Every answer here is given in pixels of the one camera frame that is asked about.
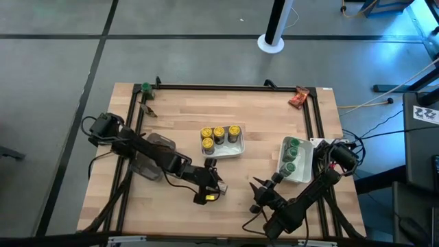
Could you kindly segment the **black desk foot bar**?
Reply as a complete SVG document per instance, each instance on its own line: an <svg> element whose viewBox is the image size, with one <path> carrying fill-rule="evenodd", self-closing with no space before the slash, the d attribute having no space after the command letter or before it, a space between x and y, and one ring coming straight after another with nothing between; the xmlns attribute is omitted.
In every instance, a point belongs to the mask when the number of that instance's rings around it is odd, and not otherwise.
<svg viewBox="0 0 439 247"><path fill-rule="evenodd" d="M372 87L372 91L375 93L408 93L419 91L429 84L431 84L434 80L439 78L439 67L436 67L426 75L424 75L421 79L415 81L410 85L391 85L391 84L376 84Z"/></svg>

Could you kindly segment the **grey floor foot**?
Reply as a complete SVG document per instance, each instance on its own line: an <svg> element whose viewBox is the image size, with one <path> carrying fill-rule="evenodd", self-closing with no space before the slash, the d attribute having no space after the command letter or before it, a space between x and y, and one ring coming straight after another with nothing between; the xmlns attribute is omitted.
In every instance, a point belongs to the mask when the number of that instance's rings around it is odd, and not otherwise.
<svg viewBox="0 0 439 247"><path fill-rule="evenodd" d="M3 157L10 157L14 158L15 160L21 161L25 158L25 154L0 145L0 158Z"/></svg>

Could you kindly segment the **blue box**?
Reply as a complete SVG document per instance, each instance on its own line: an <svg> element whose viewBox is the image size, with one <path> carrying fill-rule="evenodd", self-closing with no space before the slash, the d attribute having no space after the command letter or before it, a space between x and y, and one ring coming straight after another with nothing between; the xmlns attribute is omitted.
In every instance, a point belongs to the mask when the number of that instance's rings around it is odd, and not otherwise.
<svg viewBox="0 0 439 247"><path fill-rule="evenodd" d="M399 15L414 0L365 0L361 11L367 18Z"/></svg>

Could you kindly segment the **dark grey plastic bin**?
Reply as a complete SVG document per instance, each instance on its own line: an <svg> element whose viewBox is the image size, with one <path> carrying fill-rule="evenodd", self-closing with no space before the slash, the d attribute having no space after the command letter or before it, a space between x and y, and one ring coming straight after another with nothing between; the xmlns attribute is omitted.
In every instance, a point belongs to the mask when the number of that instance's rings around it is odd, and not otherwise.
<svg viewBox="0 0 439 247"><path fill-rule="evenodd" d="M157 133L149 134L146 141L153 144L166 145L172 150L176 149L176 143L174 141ZM136 153L130 169L134 173L152 181L159 181L163 177L163 172L161 168L156 165L155 161L140 152Z"/></svg>

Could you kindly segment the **black aluminium table frame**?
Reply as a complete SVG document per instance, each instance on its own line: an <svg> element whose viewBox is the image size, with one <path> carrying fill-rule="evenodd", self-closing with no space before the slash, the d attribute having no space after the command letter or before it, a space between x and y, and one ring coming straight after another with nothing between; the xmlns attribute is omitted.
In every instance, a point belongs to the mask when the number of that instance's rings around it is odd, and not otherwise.
<svg viewBox="0 0 439 247"><path fill-rule="evenodd" d="M149 106L157 118L145 116L136 84L114 85L106 110L123 117L142 134L156 132L176 143L177 150L202 165L200 130L237 124L244 132L244 153L217 162L228 185L218 201L204 206L193 202L194 186L170 178L153 182L134 175L130 190L120 199L107 227L125 235L183 237L263 237L262 217L253 218L250 206L254 177L267 179L275 171L284 137L301 139L342 136L330 88L315 88L303 109L288 104L292 87L161 84Z"/></svg>

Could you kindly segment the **white printed sticker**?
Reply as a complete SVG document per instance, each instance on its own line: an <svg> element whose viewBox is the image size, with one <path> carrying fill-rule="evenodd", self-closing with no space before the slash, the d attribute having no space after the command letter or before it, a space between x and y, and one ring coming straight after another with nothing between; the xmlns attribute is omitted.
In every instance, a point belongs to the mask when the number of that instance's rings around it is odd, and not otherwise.
<svg viewBox="0 0 439 247"><path fill-rule="evenodd" d="M413 106L413 118L431 124L439 125L439 110Z"/></svg>

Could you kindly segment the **white plastic bin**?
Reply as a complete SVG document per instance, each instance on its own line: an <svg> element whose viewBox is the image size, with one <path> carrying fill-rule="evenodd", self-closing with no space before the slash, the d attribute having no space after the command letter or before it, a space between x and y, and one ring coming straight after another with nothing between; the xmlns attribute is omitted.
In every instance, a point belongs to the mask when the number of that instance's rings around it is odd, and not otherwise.
<svg viewBox="0 0 439 247"><path fill-rule="evenodd" d="M282 141L276 172L279 172L279 167L284 163L282 161L282 155L284 150L287 149L286 144L289 138L290 137L285 137ZM293 161L294 165L296 166L296 170L292 175L284 179L293 183L309 183L311 181L313 166L313 144L307 140L298 140L300 141L300 146L298 147L298 156Z"/></svg>
<svg viewBox="0 0 439 247"><path fill-rule="evenodd" d="M236 143L229 143L228 142L228 128L230 126L221 126L225 130L225 139L224 143L221 145L217 145L215 143L215 151L212 155L206 155L202 150L202 138L200 137L200 145L201 145L201 153L203 156L207 158L232 158L237 157L244 153L245 150L245 144L244 144L244 132L241 128L241 134L239 135L239 138Z"/></svg>

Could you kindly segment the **black rig crossbar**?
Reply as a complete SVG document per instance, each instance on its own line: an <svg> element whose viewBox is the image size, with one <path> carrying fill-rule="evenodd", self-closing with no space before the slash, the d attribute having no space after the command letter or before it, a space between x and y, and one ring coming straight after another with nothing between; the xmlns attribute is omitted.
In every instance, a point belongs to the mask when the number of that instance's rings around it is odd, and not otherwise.
<svg viewBox="0 0 439 247"><path fill-rule="evenodd" d="M117 231L98 232L98 233L74 233L65 235L47 235L36 237L0 237L0 247L87 247L104 245L108 243L108 238L112 236L132 236L121 235ZM194 244L291 244L296 245L299 239L305 237L269 240L266 237L166 237L160 235L145 235L145 242L189 242ZM338 247L439 247L437 244L399 244L390 242L373 241L369 239L353 239L345 237L325 237L323 239L312 239L327 242L336 242Z"/></svg>

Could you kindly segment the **silver metal bracket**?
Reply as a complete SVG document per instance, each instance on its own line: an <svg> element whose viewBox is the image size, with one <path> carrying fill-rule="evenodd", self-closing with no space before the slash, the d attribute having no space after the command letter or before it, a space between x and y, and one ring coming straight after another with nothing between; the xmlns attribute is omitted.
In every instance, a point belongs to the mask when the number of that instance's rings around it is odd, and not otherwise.
<svg viewBox="0 0 439 247"><path fill-rule="evenodd" d="M338 247L336 242L327 242L312 239L299 239L296 247Z"/></svg>
<svg viewBox="0 0 439 247"><path fill-rule="evenodd" d="M129 242L145 242L147 239L144 235L133 236L112 236L108 238L108 244L122 244Z"/></svg>

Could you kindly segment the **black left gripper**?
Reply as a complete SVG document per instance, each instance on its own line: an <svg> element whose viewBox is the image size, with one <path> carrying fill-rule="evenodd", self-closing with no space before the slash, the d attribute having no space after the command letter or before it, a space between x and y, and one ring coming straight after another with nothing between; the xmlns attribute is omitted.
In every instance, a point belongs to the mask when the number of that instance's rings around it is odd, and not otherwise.
<svg viewBox="0 0 439 247"><path fill-rule="evenodd" d="M198 192L194 196L193 202L204 205L213 202L224 196L227 192L227 184L217 173L217 159L206 158L205 167L195 173L195 183Z"/></svg>

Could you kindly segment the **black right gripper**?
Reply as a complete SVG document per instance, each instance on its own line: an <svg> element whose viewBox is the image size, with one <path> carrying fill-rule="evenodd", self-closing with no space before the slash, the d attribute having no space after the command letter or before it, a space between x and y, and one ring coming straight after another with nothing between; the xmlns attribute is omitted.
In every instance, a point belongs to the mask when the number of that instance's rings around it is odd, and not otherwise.
<svg viewBox="0 0 439 247"><path fill-rule="evenodd" d="M255 201L250 207L251 213L259 213L265 206L269 207L271 210L277 211L287 205L286 199L274 190L275 186L283 179L281 174L273 173L270 180L261 180L257 177L254 177L253 179L258 185L250 183L250 187L254 194L253 200Z"/></svg>

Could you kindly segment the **grey metal table frame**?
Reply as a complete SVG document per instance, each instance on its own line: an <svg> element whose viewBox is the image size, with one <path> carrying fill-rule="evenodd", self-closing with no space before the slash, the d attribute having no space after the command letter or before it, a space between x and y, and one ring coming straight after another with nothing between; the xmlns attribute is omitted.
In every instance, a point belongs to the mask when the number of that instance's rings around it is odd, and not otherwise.
<svg viewBox="0 0 439 247"><path fill-rule="evenodd" d="M432 60L439 58L439 8L434 0L414 0L407 9Z"/></svg>

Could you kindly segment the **black white pole round base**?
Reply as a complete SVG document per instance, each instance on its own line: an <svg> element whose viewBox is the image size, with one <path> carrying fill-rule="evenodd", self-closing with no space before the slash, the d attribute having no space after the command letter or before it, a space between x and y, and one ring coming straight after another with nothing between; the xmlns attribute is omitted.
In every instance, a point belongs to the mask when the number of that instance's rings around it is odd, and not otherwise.
<svg viewBox="0 0 439 247"><path fill-rule="evenodd" d="M267 54L277 54L285 46L282 38L294 0L274 0L268 26L257 39L259 49Z"/></svg>

